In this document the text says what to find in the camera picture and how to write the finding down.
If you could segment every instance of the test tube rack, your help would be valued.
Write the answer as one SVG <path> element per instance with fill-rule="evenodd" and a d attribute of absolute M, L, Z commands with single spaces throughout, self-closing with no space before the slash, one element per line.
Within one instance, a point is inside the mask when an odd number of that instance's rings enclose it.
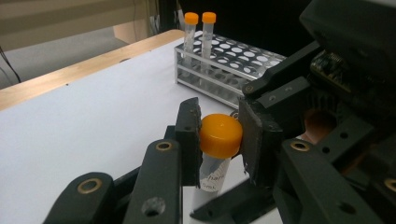
<path fill-rule="evenodd" d="M 193 45 L 193 53 L 186 52 L 183 44 L 175 47 L 175 82 L 235 109 L 245 84 L 286 59 L 220 35 L 213 35 L 210 59 L 201 56 L 200 35 L 194 38 Z"/>

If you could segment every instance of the wooden table edge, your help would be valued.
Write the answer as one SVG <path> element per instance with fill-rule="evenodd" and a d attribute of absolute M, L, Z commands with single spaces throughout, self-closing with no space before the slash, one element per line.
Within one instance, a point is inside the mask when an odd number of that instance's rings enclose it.
<path fill-rule="evenodd" d="M 170 30 L 149 37 L 120 49 L 93 57 L 60 70 L 36 77 L 20 84 L 0 90 L 0 111 L 24 101 L 30 100 L 48 91 L 62 87 L 77 79 L 103 70 L 122 60 L 136 57 L 150 50 L 161 47 L 184 36 L 180 30 Z"/>

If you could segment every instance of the white tabletop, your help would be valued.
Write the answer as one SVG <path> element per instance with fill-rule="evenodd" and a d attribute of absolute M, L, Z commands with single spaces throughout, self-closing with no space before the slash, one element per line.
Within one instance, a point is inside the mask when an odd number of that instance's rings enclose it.
<path fill-rule="evenodd" d="M 203 117 L 233 109 L 174 81 L 178 40 L 0 112 L 0 223 L 42 223 L 67 184 L 88 172 L 114 179 L 198 97 Z M 232 161 L 224 190 L 247 177 Z M 184 188 L 188 223 L 192 188 Z M 277 211 L 258 220 L 279 222 Z"/>

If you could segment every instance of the orange screw cap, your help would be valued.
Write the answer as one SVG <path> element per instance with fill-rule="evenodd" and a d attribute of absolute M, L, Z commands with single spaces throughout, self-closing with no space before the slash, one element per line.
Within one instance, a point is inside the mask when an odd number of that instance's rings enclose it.
<path fill-rule="evenodd" d="M 227 159 L 238 153 L 242 140 L 242 125 L 228 115 L 212 114 L 202 119 L 201 150 L 217 159 Z"/>
<path fill-rule="evenodd" d="M 204 12 L 204 14 L 202 14 L 202 22 L 204 22 L 204 23 L 215 23 L 216 22 L 216 13 L 214 13 L 214 12 Z"/>
<path fill-rule="evenodd" d="M 186 14 L 184 14 L 184 22 L 189 25 L 198 24 L 198 14 L 193 12 L 187 12 Z"/>

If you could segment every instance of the table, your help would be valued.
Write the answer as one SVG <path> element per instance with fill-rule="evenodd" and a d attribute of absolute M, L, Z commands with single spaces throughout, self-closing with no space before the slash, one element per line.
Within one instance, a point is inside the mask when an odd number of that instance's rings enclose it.
<path fill-rule="evenodd" d="M 0 91 L 0 223 L 41 223 L 74 178 L 133 170 L 186 99 L 199 98 L 203 117 L 233 111 L 175 84 L 182 36 L 170 31 Z M 238 157 L 223 189 L 246 178 Z M 185 221 L 192 191 L 184 188 Z"/>

